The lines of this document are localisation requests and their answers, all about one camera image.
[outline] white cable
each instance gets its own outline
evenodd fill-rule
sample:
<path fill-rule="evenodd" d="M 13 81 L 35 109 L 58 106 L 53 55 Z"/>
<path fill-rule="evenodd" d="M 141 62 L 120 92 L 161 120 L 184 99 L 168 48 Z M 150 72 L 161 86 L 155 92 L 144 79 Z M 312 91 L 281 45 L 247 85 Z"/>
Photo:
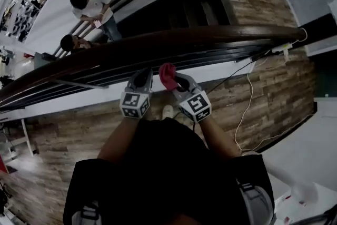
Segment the white cable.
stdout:
<path fill-rule="evenodd" d="M 303 39 L 303 40 L 301 40 L 301 41 L 296 40 L 296 41 L 294 41 L 294 42 L 292 43 L 292 45 L 295 44 L 296 42 L 304 42 L 304 41 L 308 38 L 308 33 L 306 32 L 306 30 L 305 30 L 304 28 L 301 28 L 301 29 L 303 29 L 303 30 L 305 31 L 305 34 L 306 34 L 305 39 Z M 267 60 L 268 60 L 268 57 L 266 58 L 265 61 L 263 61 L 263 62 L 262 62 L 261 64 L 259 64 L 259 65 L 256 65 L 255 67 L 258 67 L 258 66 L 263 65 Z M 286 63 L 287 63 L 287 60 L 285 60 L 284 63 L 282 63 L 282 64 L 279 65 L 279 66 L 271 67 L 271 68 L 266 69 L 266 70 L 273 70 L 273 69 L 276 69 L 276 68 L 278 68 L 278 67 L 284 66 Z M 255 151 L 255 149 L 257 149 L 257 148 L 258 148 L 264 141 L 270 140 L 270 139 L 273 139 L 273 138 L 276 138 L 276 137 L 279 137 L 279 136 L 282 136 L 284 133 L 286 133 L 286 132 L 289 131 L 290 129 L 292 129 L 292 128 L 294 128 L 295 126 L 297 126 L 298 124 L 302 123 L 302 122 L 303 122 L 305 119 L 307 119 L 309 116 L 313 115 L 313 114 L 307 115 L 307 116 L 306 116 L 305 118 L 303 118 L 300 122 L 298 122 L 297 124 L 293 125 L 292 127 L 290 127 L 289 129 L 287 129 L 286 131 L 282 132 L 282 133 L 279 134 L 279 135 L 276 135 L 276 136 L 273 136 L 273 137 L 270 137 L 270 138 L 265 138 L 265 139 L 263 139 L 263 140 L 262 140 L 262 141 L 261 141 L 255 148 L 254 148 L 254 149 L 242 149 L 242 148 L 240 147 L 239 143 L 238 143 L 237 140 L 236 140 L 236 135 L 237 135 L 237 131 L 239 130 L 239 127 L 240 127 L 240 125 L 241 125 L 241 123 L 242 123 L 242 121 L 243 121 L 243 118 L 244 118 L 246 112 L 248 111 L 249 107 L 251 106 L 252 99 L 253 99 L 253 93 L 254 93 L 254 88 L 253 88 L 253 85 L 252 85 L 251 80 L 249 79 L 248 73 L 247 73 L 247 79 L 248 79 L 249 84 L 251 85 L 251 88 L 252 88 L 252 94 L 251 94 L 251 98 L 249 99 L 249 104 L 248 104 L 248 106 L 247 106 L 247 109 L 243 112 L 242 117 L 241 117 L 241 120 L 240 120 L 239 124 L 237 125 L 237 128 L 236 128 L 236 130 L 235 130 L 235 135 L 234 135 L 234 141 L 235 141 L 235 143 L 237 144 L 237 146 L 239 147 L 239 149 L 240 149 L 241 151 Z"/>
<path fill-rule="evenodd" d="M 270 140 L 270 139 L 273 139 L 273 138 L 276 138 L 276 137 L 279 137 L 279 136 L 282 136 L 284 133 L 288 132 L 289 130 L 293 129 L 294 127 L 296 127 L 297 125 L 301 124 L 305 119 L 307 119 L 308 117 L 314 115 L 314 113 L 312 114 L 308 114 L 305 118 L 303 118 L 300 122 L 294 124 L 292 127 L 288 128 L 286 131 L 282 132 L 281 134 L 279 135 L 276 135 L 276 136 L 272 136 L 272 137 L 269 137 L 269 138 L 265 138 L 263 139 L 258 145 L 257 147 L 253 148 L 253 149 L 241 149 L 241 147 L 239 146 L 240 150 L 241 151 L 255 151 L 255 149 L 257 149 L 264 141 L 266 140 Z"/>
<path fill-rule="evenodd" d="M 269 137 L 269 138 L 263 139 L 263 140 L 262 140 L 262 141 L 261 141 L 255 148 L 253 148 L 253 149 L 242 149 L 242 148 L 240 147 L 239 143 L 238 143 L 237 140 L 236 140 L 236 135 L 237 135 L 237 131 L 239 130 L 239 127 L 240 127 L 240 125 L 241 125 L 241 123 L 242 123 L 242 121 L 243 121 L 244 115 L 246 114 L 246 112 L 248 111 L 249 107 L 251 106 L 252 98 L 253 98 L 253 93 L 254 93 L 254 88 L 253 88 L 253 85 L 252 85 L 251 80 L 249 79 L 248 73 L 247 73 L 247 79 L 248 79 L 248 81 L 249 81 L 249 83 L 250 83 L 250 85 L 251 85 L 251 88 L 252 88 L 252 94 L 251 94 L 251 98 L 249 99 L 248 107 L 247 107 L 247 109 L 243 112 L 242 117 L 241 117 L 241 120 L 240 120 L 240 123 L 237 125 L 237 128 L 236 128 L 236 130 L 235 130 L 235 135 L 234 135 L 234 141 L 235 141 L 235 143 L 237 144 L 237 146 L 239 147 L 239 149 L 240 149 L 241 151 L 255 151 L 255 149 L 257 149 L 257 148 L 258 148 L 264 141 L 270 140 L 270 139 L 273 139 L 273 138 L 276 138 L 276 137 L 279 137 L 279 136 L 282 136 L 284 133 L 286 133 L 287 131 L 289 131 L 290 129 L 294 128 L 294 127 L 297 126 L 298 124 L 302 123 L 305 119 L 307 119 L 308 117 L 310 117 L 311 115 L 313 115 L 313 114 L 307 115 L 307 116 L 306 116 L 305 118 L 303 118 L 300 122 L 298 122 L 297 124 L 293 125 L 292 127 L 290 127 L 289 129 L 287 129 L 286 131 L 282 132 L 282 133 L 279 134 L 279 135 L 276 135 L 276 136 L 273 136 L 273 137 Z"/>
<path fill-rule="evenodd" d="M 265 69 L 266 71 L 270 71 L 270 70 L 274 70 L 274 69 L 276 69 L 276 68 L 278 68 L 278 67 L 282 67 L 282 66 L 284 66 L 285 64 L 286 64 L 286 62 L 287 61 L 284 61 L 281 65 L 278 65 L 278 66 L 276 66 L 276 67 L 269 67 L 268 69 Z"/>
<path fill-rule="evenodd" d="M 259 65 L 256 65 L 255 67 L 259 67 L 259 66 L 262 66 L 267 60 L 268 60 L 268 58 L 269 57 L 267 57 L 266 59 L 265 59 L 265 61 L 263 61 L 261 64 L 259 64 Z"/>
<path fill-rule="evenodd" d="M 240 127 L 240 125 L 241 125 L 241 123 L 242 123 L 242 121 L 243 121 L 244 115 L 246 114 L 246 112 L 248 111 L 249 107 L 251 106 L 252 98 L 253 98 L 253 93 L 254 93 L 254 88 L 253 88 L 253 85 L 252 85 L 251 80 L 249 79 L 248 73 L 247 73 L 247 79 L 248 79 L 248 82 L 249 82 L 250 85 L 251 85 L 251 88 L 252 88 L 252 94 L 251 94 L 251 98 L 249 99 L 248 107 L 247 107 L 247 109 L 243 112 L 242 117 L 241 117 L 241 120 L 240 120 L 240 123 L 237 125 L 236 131 L 235 131 L 235 135 L 234 135 L 234 141 L 235 141 L 235 143 L 238 145 L 238 147 L 239 147 L 239 149 L 240 149 L 241 151 L 245 151 L 246 149 L 241 149 L 239 143 L 238 143 L 237 140 L 236 140 L 236 135 L 237 135 L 237 131 L 238 131 L 238 129 L 239 129 L 239 127 Z"/>

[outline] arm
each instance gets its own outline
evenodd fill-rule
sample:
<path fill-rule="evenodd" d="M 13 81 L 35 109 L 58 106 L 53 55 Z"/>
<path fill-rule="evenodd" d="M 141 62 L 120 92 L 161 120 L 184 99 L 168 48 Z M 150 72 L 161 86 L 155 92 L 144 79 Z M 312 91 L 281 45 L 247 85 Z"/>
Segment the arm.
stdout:
<path fill-rule="evenodd" d="M 107 139 L 97 158 L 119 163 L 132 141 L 138 123 L 139 119 L 124 118 Z"/>
<path fill-rule="evenodd" d="M 85 40 L 84 38 L 79 37 L 79 38 L 78 38 L 78 41 L 80 42 L 81 45 L 84 45 L 84 47 L 85 47 L 86 49 L 91 48 L 90 43 L 89 43 L 87 40 Z"/>
<path fill-rule="evenodd" d="M 82 16 L 80 17 L 80 20 L 86 21 L 86 22 L 91 22 L 91 21 L 93 21 L 93 18 L 88 17 L 88 16 L 86 16 L 86 15 L 82 15 Z"/>
<path fill-rule="evenodd" d="M 107 11 L 108 8 L 110 8 L 110 3 L 112 0 L 101 0 L 103 5 L 103 8 L 100 12 L 100 14 L 97 16 L 97 19 L 102 21 L 103 15 L 105 14 L 105 12 Z"/>
<path fill-rule="evenodd" d="M 199 124 L 209 149 L 221 160 L 227 161 L 240 156 L 240 151 L 234 140 L 226 135 L 211 115 L 200 121 Z"/>

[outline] fiducial marker cube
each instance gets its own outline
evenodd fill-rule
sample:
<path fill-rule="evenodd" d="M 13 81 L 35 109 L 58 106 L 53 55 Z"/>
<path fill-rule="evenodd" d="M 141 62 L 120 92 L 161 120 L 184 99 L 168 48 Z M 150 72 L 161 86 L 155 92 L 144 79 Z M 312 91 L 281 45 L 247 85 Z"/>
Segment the fiducial marker cube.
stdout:
<path fill-rule="evenodd" d="M 179 104 L 180 111 L 197 123 L 212 113 L 212 106 L 205 91 L 193 95 Z"/>
<path fill-rule="evenodd" d="M 142 118 L 150 108 L 150 95 L 123 92 L 120 101 L 122 114 L 127 118 Z"/>

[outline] black cable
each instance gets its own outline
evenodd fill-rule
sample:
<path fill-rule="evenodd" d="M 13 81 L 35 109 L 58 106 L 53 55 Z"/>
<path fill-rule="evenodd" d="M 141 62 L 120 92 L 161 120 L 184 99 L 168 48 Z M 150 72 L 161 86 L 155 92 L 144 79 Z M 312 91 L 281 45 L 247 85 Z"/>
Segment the black cable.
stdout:
<path fill-rule="evenodd" d="M 12 147 L 14 147 L 14 145 L 12 144 L 12 142 L 11 142 L 11 141 L 8 139 L 8 137 L 7 137 L 6 133 L 5 133 L 4 131 L 3 131 L 2 133 L 5 135 L 5 137 L 6 137 L 7 141 L 11 143 Z"/>
<path fill-rule="evenodd" d="M 222 85 L 224 82 L 226 82 L 228 79 L 230 79 L 231 77 L 233 77 L 238 71 L 242 70 L 243 68 L 247 67 L 248 65 L 256 62 L 257 60 L 261 59 L 262 57 L 264 57 L 267 53 L 261 55 L 260 57 L 258 57 L 257 59 L 249 62 L 247 65 L 243 66 L 242 68 L 238 69 L 236 72 L 234 72 L 231 76 L 227 77 L 226 79 L 224 79 L 221 83 L 217 84 L 214 88 L 212 88 L 210 91 L 207 92 L 207 95 L 210 94 L 212 91 L 214 91 L 217 87 L 219 87 L 220 85 Z M 181 114 L 181 112 L 177 113 L 173 119 L 175 119 L 179 114 Z"/>
<path fill-rule="evenodd" d="M 207 92 L 207 95 L 210 94 L 212 91 L 214 91 L 216 88 L 218 88 L 220 85 L 222 85 L 224 82 L 226 82 L 229 78 L 231 78 L 233 75 L 235 75 L 238 71 L 242 70 L 243 68 L 247 67 L 248 65 L 252 64 L 253 62 L 259 60 L 260 58 L 264 57 L 265 55 L 261 55 L 257 59 L 249 62 L 247 65 L 243 66 L 242 68 L 238 69 L 236 72 L 234 72 L 231 76 L 224 79 L 221 83 L 217 84 L 214 88 L 212 88 L 210 91 Z"/>
<path fill-rule="evenodd" d="M 6 140 L 11 143 L 12 147 L 14 147 L 13 144 L 12 144 L 12 142 L 8 139 L 8 137 L 7 137 L 6 133 L 5 133 L 5 127 L 4 126 L 2 127 L 2 129 L 0 129 L 0 131 L 5 135 Z"/>
<path fill-rule="evenodd" d="M 2 188 L 3 192 L 5 193 L 5 195 L 6 195 L 8 198 L 11 198 L 12 195 L 10 195 L 10 194 L 7 192 L 7 190 L 5 189 L 5 184 L 2 185 L 2 183 L 1 183 L 1 181 L 0 181 L 0 185 L 1 185 L 1 188 Z"/>

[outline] shoe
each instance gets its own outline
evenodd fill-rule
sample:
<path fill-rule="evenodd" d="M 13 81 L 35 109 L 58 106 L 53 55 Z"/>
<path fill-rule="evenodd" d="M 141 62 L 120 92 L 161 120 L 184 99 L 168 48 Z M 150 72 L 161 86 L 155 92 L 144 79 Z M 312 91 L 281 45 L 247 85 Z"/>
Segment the shoe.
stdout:
<path fill-rule="evenodd" d="M 166 105 L 163 109 L 163 118 L 173 118 L 173 107 L 171 105 Z"/>

